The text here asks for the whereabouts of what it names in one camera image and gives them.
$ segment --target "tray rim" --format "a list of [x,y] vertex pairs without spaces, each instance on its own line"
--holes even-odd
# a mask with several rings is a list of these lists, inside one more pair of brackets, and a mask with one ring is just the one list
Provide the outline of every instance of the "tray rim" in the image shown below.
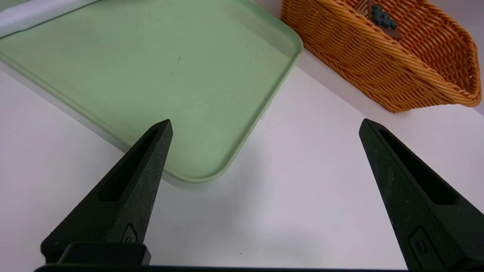
[[[194,177],[189,177],[189,176],[183,175],[180,172],[177,172],[173,169],[170,169],[169,167],[164,168],[164,172],[166,174],[172,176],[173,178],[176,178],[179,181],[186,182],[186,183],[205,183],[205,182],[212,181],[212,180],[219,178],[221,175],[223,175],[228,170],[228,168],[231,166],[232,162],[234,161],[235,157],[238,155],[240,149],[242,148],[244,143],[249,138],[249,136],[252,133],[252,131],[254,130],[255,126],[258,124],[258,121],[262,118],[262,116],[264,116],[265,112],[267,111],[267,109],[271,105],[272,99],[277,94],[277,91],[280,89],[281,85],[284,83],[285,79],[289,75],[292,68],[296,65],[299,57],[301,56],[301,54],[304,50],[304,45],[303,45],[302,39],[296,33],[296,31],[294,31],[290,26],[288,26],[286,23],[281,21],[279,18],[272,15],[269,11],[265,10],[264,8],[262,8],[261,6],[256,4],[253,0],[247,1],[247,3],[251,4],[253,6],[253,8],[256,9],[256,12],[265,14],[265,16],[267,16],[269,20],[272,20],[272,21],[277,20],[281,23],[281,28],[284,30],[284,32],[287,36],[290,36],[290,39],[295,43],[295,45],[297,47],[296,50],[295,50],[295,52],[296,52],[295,56],[292,58],[291,62],[288,63],[287,68],[283,72],[282,76],[280,77],[278,84],[270,91],[270,96],[267,99],[264,107],[262,107],[261,110],[259,111],[259,113],[257,115],[255,115],[254,121],[252,122],[250,127],[245,129],[245,131],[240,134],[240,136],[242,136],[242,137],[238,138],[239,143],[237,144],[236,148],[233,149],[232,152],[228,153],[228,155],[230,157],[227,158],[226,160],[224,160],[220,164],[219,169],[215,170],[214,173],[211,174],[211,175],[199,177],[199,178],[197,178],[197,177],[194,178]],[[4,62],[10,68],[14,69],[16,72],[18,72],[19,74],[21,74],[22,76],[24,76],[28,80],[32,81],[35,85],[38,85],[39,87],[44,89],[47,93],[49,93],[50,95],[52,95],[53,97],[58,99],[61,103],[65,104],[67,107],[71,108],[72,110],[74,110],[75,112],[77,112],[78,114],[83,116],[84,118],[86,118],[93,125],[99,127],[100,129],[102,129],[103,131],[108,133],[111,137],[113,137],[114,139],[119,141],[121,144],[123,144],[127,147],[130,147],[130,145],[127,142],[125,142],[124,140],[122,140],[120,137],[117,136],[118,133],[116,133],[115,128],[110,127],[108,124],[106,124],[102,120],[98,119],[95,115],[91,114],[89,111],[84,109],[81,105],[74,102],[72,99],[68,98],[67,96],[65,96],[61,92],[57,91],[56,88],[50,86],[48,83],[43,81],[41,78],[36,76],[34,73],[31,73],[30,71],[28,71],[28,69],[24,68],[22,65],[16,63],[12,59],[10,59],[6,55],[4,55],[1,51],[0,51],[0,61]]]

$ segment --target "white tabletop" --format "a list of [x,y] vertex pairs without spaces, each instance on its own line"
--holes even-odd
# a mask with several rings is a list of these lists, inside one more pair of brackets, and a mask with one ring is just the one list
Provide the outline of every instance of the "white tabletop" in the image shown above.
[[[145,238],[151,264],[406,268],[359,140],[365,117],[484,211],[481,114],[456,105],[392,114],[308,52],[298,66],[317,80],[291,71],[221,178],[163,177]],[[0,69],[0,271],[32,271],[44,263],[41,241],[123,153]]]

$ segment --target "light green plastic tray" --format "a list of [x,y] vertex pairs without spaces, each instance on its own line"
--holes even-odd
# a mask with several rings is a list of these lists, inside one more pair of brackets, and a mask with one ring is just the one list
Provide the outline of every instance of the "light green plastic tray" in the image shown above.
[[205,182],[228,168],[302,49],[251,1],[100,0],[0,39],[0,60],[128,146],[171,119],[165,171]]

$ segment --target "basket rim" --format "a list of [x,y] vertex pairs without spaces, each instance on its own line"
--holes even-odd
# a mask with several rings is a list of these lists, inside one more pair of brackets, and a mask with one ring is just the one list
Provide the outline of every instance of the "basket rim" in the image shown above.
[[380,48],[384,49],[387,54],[392,55],[394,58],[401,61],[404,66],[409,68],[418,77],[424,78],[429,84],[445,94],[449,100],[465,106],[477,106],[480,103],[482,98],[482,86],[480,80],[481,75],[479,73],[479,60],[477,58],[477,45],[465,29],[463,29],[454,19],[440,10],[436,5],[429,3],[427,0],[417,0],[426,8],[435,11],[435,14],[442,20],[449,22],[450,28],[457,33],[460,33],[464,38],[464,49],[469,53],[469,71],[471,72],[473,79],[470,82],[469,90],[463,89],[462,87],[445,80],[435,69],[412,54],[409,50],[403,48],[399,42],[386,35],[383,30],[373,24],[365,16],[356,12],[346,2],[342,0],[316,1],[331,8],[333,12],[341,15],[342,19],[346,21],[351,20],[354,29],[365,34],[369,39],[378,42],[381,45]]

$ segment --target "wicker basket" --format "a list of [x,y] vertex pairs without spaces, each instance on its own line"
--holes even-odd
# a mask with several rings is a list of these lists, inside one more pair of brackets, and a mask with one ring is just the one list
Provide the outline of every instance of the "wicker basket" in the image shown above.
[[358,14],[360,0],[284,0],[281,19],[304,46],[391,112],[443,104],[477,106],[477,46],[424,0],[376,0],[398,22],[394,41]]

